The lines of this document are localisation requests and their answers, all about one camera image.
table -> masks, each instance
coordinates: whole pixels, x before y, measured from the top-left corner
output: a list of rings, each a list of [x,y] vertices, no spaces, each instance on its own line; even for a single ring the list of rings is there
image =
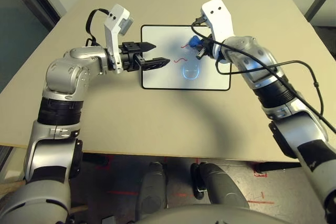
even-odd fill
[[[110,9],[119,3],[131,12],[134,23],[126,36],[120,37],[121,43],[139,41],[143,24],[190,24],[206,1],[80,0],[0,94],[0,144],[27,146],[46,69],[65,51],[84,45],[85,22],[91,10]],[[336,64],[293,1],[223,1],[232,14],[237,36],[255,36],[279,62],[299,59],[313,66],[325,116],[335,125],[336,86],[332,80],[336,79]],[[105,18],[98,14],[91,30],[103,45]],[[294,87],[318,107],[308,71],[294,65],[284,70]],[[80,139],[86,152],[292,161],[272,138],[269,120],[241,76],[232,77],[229,91],[172,91],[142,89],[139,72],[110,73],[92,81],[81,122]],[[328,133],[336,146],[334,134]]]

white board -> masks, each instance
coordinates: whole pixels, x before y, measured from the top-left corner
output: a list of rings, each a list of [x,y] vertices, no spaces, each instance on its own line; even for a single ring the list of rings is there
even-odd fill
[[[205,26],[195,29],[205,36],[211,33]],[[198,51],[195,48],[184,47],[194,35],[190,26],[141,27],[141,41],[156,45],[156,48],[143,53],[144,59],[164,57],[171,60],[163,68],[142,72],[142,86],[145,89],[228,90],[230,88],[230,75],[217,73],[214,59],[204,56],[198,60],[196,59]],[[219,70],[230,72],[231,64],[220,63]]]

blue circle drawing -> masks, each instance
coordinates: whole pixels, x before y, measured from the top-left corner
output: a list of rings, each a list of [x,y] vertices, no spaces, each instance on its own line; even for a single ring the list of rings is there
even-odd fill
[[[182,75],[187,80],[195,80],[200,75],[200,67],[198,64],[186,63],[182,67]]]

black cable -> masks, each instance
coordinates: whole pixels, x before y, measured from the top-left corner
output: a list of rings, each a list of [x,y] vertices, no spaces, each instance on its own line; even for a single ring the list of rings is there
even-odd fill
[[[218,63],[222,60],[223,58],[221,57],[218,57],[217,60],[216,60],[216,63],[215,63],[215,66],[216,66],[216,70],[219,74],[222,74],[224,76],[228,76],[230,74],[241,74],[241,73],[250,73],[250,72],[255,72],[255,71],[259,71],[259,70],[263,70],[265,69],[264,67],[262,68],[255,68],[255,69],[250,69],[250,70],[245,70],[245,71],[236,71],[236,72],[227,72],[227,73],[223,73],[219,70],[218,68]],[[282,62],[282,63],[278,63],[278,64],[274,64],[274,65],[271,65],[269,66],[270,68],[273,68],[273,67],[278,67],[278,66],[283,66],[283,65],[288,65],[288,64],[293,64],[293,63],[298,63],[298,64],[301,64],[301,65],[304,65],[306,68],[308,68],[310,74],[311,74],[311,77],[314,81],[313,85],[316,89],[316,92],[317,92],[317,95],[319,97],[319,100],[320,100],[320,105],[321,105],[321,111],[320,111],[320,114],[323,115],[324,113],[324,103],[323,103],[323,97],[322,97],[322,94],[321,94],[321,91],[320,91],[320,88],[319,88],[319,83],[317,81],[317,78],[315,76],[315,73],[314,71],[312,70],[311,66],[309,66],[307,63],[305,63],[304,61],[301,61],[301,60],[290,60],[290,61],[285,61],[285,62]]]
[[[85,24],[85,31],[89,35],[91,35],[91,38],[88,38],[85,42],[86,47],[89,45],[89,41],[91,42],[91,46],[100,46],[100,44],[97,43],[95,36],[91,33],[91,22],[92,22],[92,19],[93,19],[94,15],[96,14],[97,11],[100,11],[102,13],[105,13],[106,15],[109,15],[109,10],[102,9],[102,8],[94,9],[93,11],[91,11],[91,13],[88,17],[88,20],[86,21],[86,24]]]
[[[256,57],[254,57],[253,55],[251,55],[251,54],[248,54],[248,53],[246,53],[246,52],[244,52],[244,51],[241,51],[241,50],[239,50],[239,49],[237,49],[237,48],[234,48],[234,47],[231,47],[231,46],[228,46],[228,45],[226,45],[226,44],[224,44],[224,43],[221,43],[221,42],[218,42],[218,41],[215,41],[215,40],[213,40],[213,39],[210,39],[210,38],[208,38],[208,37],[206,37],[206,36],[204,36],[203,34],[201,34],[201,33],[199,33],[199,32],[197,32],[196,30],[195,30],[195,28],[194,28],[194,26],[195,25],[199,25],[199,24],[201,24],[201,23],[203,23],[205,20],[204,20],[204,18],[203,17],[200,17],[200,18],[197,18],[196,19],[196,21],[195,22],[193,22],[192,24],[191,24],[191,30],[195,33],[195,34],[197,34],[198,36],[200,36],[201,38],[203,38],[203,39],[206,39],[206,40],[208,40],[208,41],[211,41],[211,42],[213,42],[214,44],[217,44],[217,45],[220,45],[220,46],[222,46],[222,47],[225,47],[225,48],[228,48],[228,49],[230,49],[231,51],[234,51],[234,52],[238,52],[238,53],[240,53],[240,54],[242,54],[242,55],[245,55],[245,56],[247,56],[247,57],[249,57],[249,58],[251,58],[252,60],[254,60],[255,62],[257,62],[257,63],[259,63],[262,67],[264,67],[269,73],[271,73],[274,77],[276,77],[277,79],[278,79],[278,81],[282,84],[282,85],[284,85],[298,100],[300,100],[305,106],[307,106],[323,123],[325,123],[326,124],[326,126],[328,127],[328,128],[330,128],[331,130],[332,130],[332,132],[333,133],[335,133],[336,134],[336,129],[335,129],[335,127],[334,126],[332,126],[331,125],[331,123],[327,120],[327,119],[325,119],[324,117],[323,117],[323,115],[321,115],[313,106],[311,106],[304,98],[302,98],[295,90],[293,90],[291,87],[290,87],[290,85],[288,85],[286,82],[284,82],[269,66],[267,66],[266,64],[264,64],[261,60],[259,60],[258,58],[256,58]]]

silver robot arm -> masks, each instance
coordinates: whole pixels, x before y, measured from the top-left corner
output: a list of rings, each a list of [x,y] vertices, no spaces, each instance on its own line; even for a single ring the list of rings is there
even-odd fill
[[[196,24],[205,22],[211,28],[214,40],[246,52],[267,66],[277,63],[271,52],[260,46],[255,38],[233,35],[231,15],[222,0],[205,3],[201,13],[202,17],[196,19]],[[218,27],[227,32],[220,32]],[[208,45],[207,54],[215,59],[221,55],[224,60],[220,62],[233,63],[239,71],[262,68],[258,62],[240,52],[216,44]],[[292,87],[280,67],[273,68],[273,71]],[[336,223],[336,154],[328,143],[320,119],[268,70],[242,75],[258,96],[263,111],[272,120],[269,127],[279,147],[286,156],[299,160],[326,211],[327,222]]]
[[[115,5],[105,21],[107,49],[80,47],[52,62],[38,118],[33,123],[24,164],[27,184],[0,212],[0,223],[66,223],[70,213],[69,179],[80,172],[82,141],[77,139],[83,101],[90,81],[114,71],[151,70],[169,60],[144,60],[142,53],[155,48],[147,42],[124,42],[132,19]]]

